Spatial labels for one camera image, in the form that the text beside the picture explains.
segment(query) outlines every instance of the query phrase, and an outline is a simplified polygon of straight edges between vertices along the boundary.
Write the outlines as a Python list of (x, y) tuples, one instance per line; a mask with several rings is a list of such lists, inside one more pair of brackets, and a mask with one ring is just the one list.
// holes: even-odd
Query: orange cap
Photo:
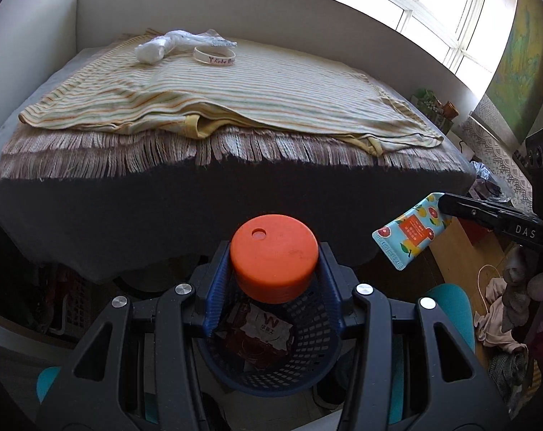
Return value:
[(229, 254), (243, 292), (262, 303), (296, 299), (309, 286), (317, 264), (317, 240), (292, 217), (261, 215), (233, 235)]

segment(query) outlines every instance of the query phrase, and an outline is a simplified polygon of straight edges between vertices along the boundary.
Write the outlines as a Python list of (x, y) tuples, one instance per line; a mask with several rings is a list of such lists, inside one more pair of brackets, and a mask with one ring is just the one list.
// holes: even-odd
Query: white cable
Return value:
[(485, 301), (485, 297), (483, 296), (483, 292), (481, 291), (481, 288), (479, 286), (479, 275), (481, 275), (481, 271), (485, 269), (486, 267), (492, 267), (495, 269), (495, 272), (497, 272), (497, 276), (501, 277), (501, 274), (499, 274), (499, 271), (497, 268), (491, 264), (485, 264), (481, 269), (479, 269), (479, 272), (477, 272), (477, 290), (479, 290), (479, 295), (481, 296), (481, 299), (483, 300), (483, 304), (485, 305), (485, 311), (489, 312), (489, 308), (487, 308), (487, 302)]

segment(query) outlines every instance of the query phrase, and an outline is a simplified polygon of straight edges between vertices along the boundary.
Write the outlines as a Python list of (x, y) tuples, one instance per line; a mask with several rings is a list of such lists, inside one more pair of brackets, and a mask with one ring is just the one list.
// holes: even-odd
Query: food wrapper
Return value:
[(265, 370), (290, 352), (293, 325), (253, 303), (241, 301), (215, 335), (229, 351), (258, 370)]

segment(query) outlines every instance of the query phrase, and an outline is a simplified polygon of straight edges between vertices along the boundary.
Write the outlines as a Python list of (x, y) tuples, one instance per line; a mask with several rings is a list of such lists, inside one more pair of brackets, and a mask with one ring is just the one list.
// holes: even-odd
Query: mattress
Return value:
[[(0, 157), (18, 113), (99, 51), (81, 51), (15, 109), (0, 128)], [(229, 154), (203, 166), (189, 159), (99, 179), (2, 179), (0, 225), (31, 261), (66, 264), (96, 283), (182, 254), (210, 256), (243, 222), (266, 213), (302, 220), (340, 264), (355, 266), (377, 251), (371, 232), (423, 196), (469, 189), (475, 172), (459, 150), (445, 139), (434, 153), (453, 166), (422, 168), (409, 150), (399, 162), (351, 167)]]

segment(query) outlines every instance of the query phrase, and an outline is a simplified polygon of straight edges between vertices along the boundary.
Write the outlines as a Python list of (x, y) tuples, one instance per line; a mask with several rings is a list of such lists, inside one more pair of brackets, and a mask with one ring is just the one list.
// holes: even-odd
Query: blue basket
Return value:
[(227, 314), (236, 302), (249, 300), (235, 282), (228, 257), (224, 261), (206, 300), (204, 332), (207, 338), (198, 339), (208, 367), (232, 389), (259, 397), (283, 397), (312, 387), (337, 361), (343, 327), (338, 318), (335, 284), (322, 253), (310, 287), (301, 296), (282, 305), (251, 301), (294, 326), (291, 354), (264, 371), (242, 371), (243, 360), (211, 337), (222, 312)]

